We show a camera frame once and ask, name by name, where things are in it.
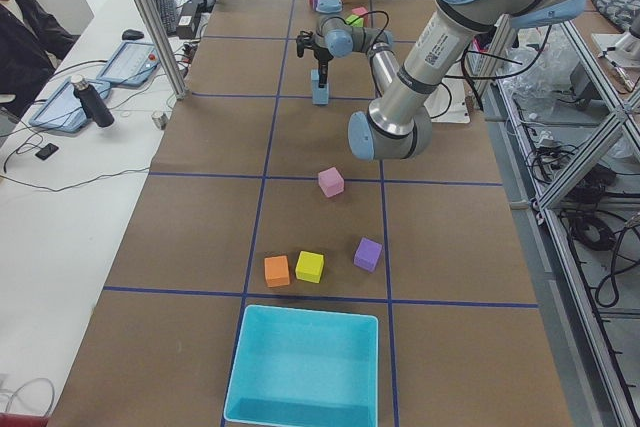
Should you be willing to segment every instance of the white mounting plate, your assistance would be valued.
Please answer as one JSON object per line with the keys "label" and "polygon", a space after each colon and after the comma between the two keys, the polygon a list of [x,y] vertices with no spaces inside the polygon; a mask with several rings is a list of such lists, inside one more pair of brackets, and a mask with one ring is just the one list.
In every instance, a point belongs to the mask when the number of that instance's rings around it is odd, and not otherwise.
{"label": "white mounting plate", "polygon": [[[453,67],[447,72],[449,75],[461,76],[462,71],[460,69],[460,64],[454,64]],[[451,95],[453,96],[453,101],[451,103],[451,108],[449,112],[444,114],[442,117],[438,117],[437,119],[433,119],[432,122],[442,122],[442,123],[450,123],[450,124],[468,124],[471,122],[471,118],[469,117],[469,111],[467,110],[467,104],[464,101],[465,92],[464,92],[464,83],[460,79],[443,79],[443,82],[451,89]],[[435,117],[440,114],[444,109],[449,105],[449,94],[447,90],[440,86],[436,89],[436,91],[429,96],[429,98],[425,101],[424,106],[427,108],[430,117]]]}
{"label": "white mounting plate", "polygon": [[[598,49],[606,51],[609,47],[613,47],[623,34],[591,34],[593,41]],[[615,50],[607,52],[607,59],[615,62],[623,69],[638,70],[640,69],[640,60],[631,60],[623,57]]]}

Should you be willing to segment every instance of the keyboard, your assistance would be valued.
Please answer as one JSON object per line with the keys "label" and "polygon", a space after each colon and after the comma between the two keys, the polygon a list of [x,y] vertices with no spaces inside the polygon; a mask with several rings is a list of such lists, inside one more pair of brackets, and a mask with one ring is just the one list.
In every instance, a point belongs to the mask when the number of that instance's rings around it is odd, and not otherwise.
{"label": "keyboard", "polygon": [[153,0],[160,14],[167,35],[173,35],[178,28],[178,12],[175,0]]}

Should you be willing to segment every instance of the small black box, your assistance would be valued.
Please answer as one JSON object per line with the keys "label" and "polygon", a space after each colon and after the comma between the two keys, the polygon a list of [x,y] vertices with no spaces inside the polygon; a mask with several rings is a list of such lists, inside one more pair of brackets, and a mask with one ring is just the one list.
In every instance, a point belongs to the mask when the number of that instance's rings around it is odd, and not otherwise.
{"label": "small black box", "polygon": [[195,39],[200,25],[200,11],[198,4],[189,1],[182,6],[180,17],[178,18],[178,28],[176,34],[179,39]]}

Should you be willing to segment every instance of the blue tray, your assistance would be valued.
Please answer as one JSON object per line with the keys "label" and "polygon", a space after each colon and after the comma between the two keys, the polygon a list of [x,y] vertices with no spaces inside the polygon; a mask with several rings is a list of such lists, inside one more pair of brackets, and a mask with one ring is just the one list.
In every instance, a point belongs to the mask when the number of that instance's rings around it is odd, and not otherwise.
{"label": "blue tray", "polygon": [[377,427],[378,319],[247,307],[224,417],[277,427]]}

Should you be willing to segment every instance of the black clothing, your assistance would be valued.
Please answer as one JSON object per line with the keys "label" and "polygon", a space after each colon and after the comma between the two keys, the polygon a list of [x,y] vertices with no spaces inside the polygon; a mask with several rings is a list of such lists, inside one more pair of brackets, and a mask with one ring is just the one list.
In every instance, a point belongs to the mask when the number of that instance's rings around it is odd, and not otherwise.
{"label": "black clothing", "polygon": [[0,94],[16,96],[3,106],[22,117],[53,75],[54,68],[46,52],[63,59],[77,36],[62,28],[37,0],[16,0],[16,3],[35,36],[9,9],[0,5]]}

